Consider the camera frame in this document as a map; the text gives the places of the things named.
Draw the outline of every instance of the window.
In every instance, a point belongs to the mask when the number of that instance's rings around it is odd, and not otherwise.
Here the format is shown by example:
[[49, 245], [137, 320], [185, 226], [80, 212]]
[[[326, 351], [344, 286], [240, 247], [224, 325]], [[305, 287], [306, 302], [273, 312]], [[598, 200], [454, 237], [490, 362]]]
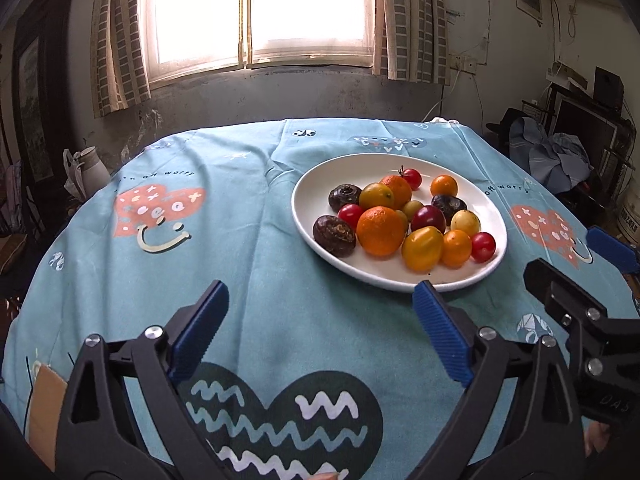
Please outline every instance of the window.
[[373, 0], [142, 0], [149, 81], [278, 64], [371, 66]]

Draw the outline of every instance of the smiley face print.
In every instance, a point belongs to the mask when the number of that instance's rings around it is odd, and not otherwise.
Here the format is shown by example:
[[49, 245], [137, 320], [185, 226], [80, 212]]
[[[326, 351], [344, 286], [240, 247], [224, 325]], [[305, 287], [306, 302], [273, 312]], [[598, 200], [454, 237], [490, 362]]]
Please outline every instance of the smiley face print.
[[[117, 222], [113, 236], [135, 236], [139, 247], [147, 253], [167, 251], [191, 238], [191, 234], [183, 229], [184, 224], [178, 220], [200, 209], [205, 197], [206, 192], [201, 187], [167, 192], [162, 184], [145, 183], [130, 189], [116, 197], [114, 211]], [[147, 244], [145, 231], [166, 222], [173, 222], [172, 230], [177, 235], [159, 245]]]

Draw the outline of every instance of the blue tablecloth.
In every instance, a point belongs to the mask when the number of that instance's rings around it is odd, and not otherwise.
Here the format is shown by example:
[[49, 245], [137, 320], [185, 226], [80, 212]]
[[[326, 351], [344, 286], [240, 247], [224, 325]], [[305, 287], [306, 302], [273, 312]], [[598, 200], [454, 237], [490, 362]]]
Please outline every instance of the blue tablecloth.
[[[68, 379], [68, 354], [89, 333], [136, 337], [217, 278], [230, 290], [229, 313], [180, 391], [218, 455], [248, 479], [329, 470], [349, 480], [404, 478], [462, 388], [447, 377], [410, 296], [358, 282], [320, 259], [298, 235], [289, 205], [305, 171], [372, 151], [450, 168], [502, 213], [503, 262], [481, 283], [446, 294], [476, 324], [505, 338], [534, 342], [549, 333], [564, 342], [523, 286], [525, 264], [540, 256], [610, 316], [637, 316], [617, 270], [585, 247], [579, 222], [465, 126], [316, 119], [195, 130], [159, 140], [124, 166], [50, 248], [11, 326], [2, 401], [22, 421], [25, 357]], [[138, 239], [140, 224], [147, 228]], [[183, 232], [190, 237], [169, 250], [148, 252]], [[150, 450], [167, 460], [135, 382], [129, 389]], [[490, 452], [507, 396], [476, 457]]]

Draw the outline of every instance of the white plate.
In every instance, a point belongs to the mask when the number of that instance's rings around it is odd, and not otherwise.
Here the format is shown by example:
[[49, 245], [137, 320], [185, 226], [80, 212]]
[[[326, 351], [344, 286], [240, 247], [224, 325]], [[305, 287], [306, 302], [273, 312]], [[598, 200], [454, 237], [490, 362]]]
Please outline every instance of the white plate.
[[[378, 182], [385, 175], [397, 173], [400, 166], [415, 168], [422, 175], [422, 185], [414, 192], [413, 199], [423, 204], [431, 203], [429, 188], [434, 177], [448, 174], [456, 179], [458, 197], [478, 215], [482, 231], [491, 233], [495, 238], [495, 254], [488, 262], [478, 264], [469, 260], [455, 270], [438, 264], [429, 274], [417, 274], [406, 268], [400, 251], [389, 258], [379, 259], [368, 256], [357, 244], [351, 256], [336, 258], [315, 242], [313, 225], [316, 219], [322, 215], [336, 214], [328, 202], [332, 189], [340, 184], [355, 184], [364, 188], [367, 184]], [[453, 171], [409, 156], [359, 153], [339, 156], [318, 164], [307, 171], [296, 184], [291, 196], [291, 209], [298, 231], [320, 257], [354, 278], [388, 290], [413, 292], [415, 285], [422, 280], [430, 280], [436, 290], [442, 292], [464, 288], [491, 274], [507, 250], [507, 229], [502, 216], [482, 191]]]

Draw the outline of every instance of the human hand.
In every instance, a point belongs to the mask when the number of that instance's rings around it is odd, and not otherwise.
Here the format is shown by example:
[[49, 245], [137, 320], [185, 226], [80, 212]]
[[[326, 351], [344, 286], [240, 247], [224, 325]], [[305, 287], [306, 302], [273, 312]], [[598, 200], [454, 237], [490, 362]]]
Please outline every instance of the human hand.
[[601, 453], [607, 447], [610, 428], [601, 422], [592, 422], [584, 432], [584, 453], [589, 456], [593, 450]]
[[338, 473], [320, 473], [312, 476], [308, 480], [338, 480]]

